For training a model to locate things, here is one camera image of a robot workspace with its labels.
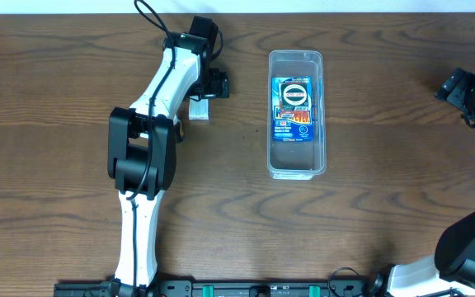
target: white wall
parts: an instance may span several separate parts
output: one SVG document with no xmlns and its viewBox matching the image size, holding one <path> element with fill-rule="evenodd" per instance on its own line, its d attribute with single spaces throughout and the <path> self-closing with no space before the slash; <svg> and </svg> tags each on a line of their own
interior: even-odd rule
<svg viewBox="0 0 475 297">
<path fill-rule="evenodd" d="M 475 12 L 475 0 L 148 0 L 157 12 Z M 131 0 L 0 0 L 0 13 L 130 13 Z"/>
</svg>

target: wood grain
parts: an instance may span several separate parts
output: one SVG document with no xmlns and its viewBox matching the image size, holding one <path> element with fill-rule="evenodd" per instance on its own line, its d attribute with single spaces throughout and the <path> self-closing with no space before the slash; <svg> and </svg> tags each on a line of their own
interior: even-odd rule
<svg viewBox="0 0 475 297">
<path fill-rule="evenodd" d="M 192 15 L 163 16 L 186 31 Z M 232 94 L 185 121 L 158 225 L 161 272 L 198 279 L 368 274 L 432 253 L 475 210 L 475 130 L 433 93 L 475 72 L 475 14 L 212 15 Z M 120 208 L 107 119 L 149 84 L 162 32 L 136 15 L 0 16 L 0 296 L 111 275 Z M 325 63 L 327 171 L 266 169 L 268 54 Z"/>
</svg>

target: white circle logo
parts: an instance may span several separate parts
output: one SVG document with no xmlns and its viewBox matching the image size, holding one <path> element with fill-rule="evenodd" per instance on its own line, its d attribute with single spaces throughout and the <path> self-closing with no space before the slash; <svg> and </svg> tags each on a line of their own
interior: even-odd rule
<svg viewBox="0 0 475 297">
<path fill-rule="evenodd" d="M 307 91 L 298 84 L 289 85 L 284 90 L 284 99 L 290 105 L 298 106 L 307 100 Z"/>
</svg>

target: clear plastic container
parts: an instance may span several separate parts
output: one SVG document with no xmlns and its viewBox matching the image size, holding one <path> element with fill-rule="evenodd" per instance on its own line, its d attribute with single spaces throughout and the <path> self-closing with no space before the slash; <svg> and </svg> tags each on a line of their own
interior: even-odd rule
<svg viewBox="0 0 475 297">
<path fill-rule="evenodd" d="M 310 77 L 313 139 L 305 142 L 273 140 L 272 78 Z M 275 50 L 269 55 L 269 116 L 267 167 L 275 179 L 309 180 L 326 171 L 326 124 L 322 55 L 313 50 Z"/>
</svg>

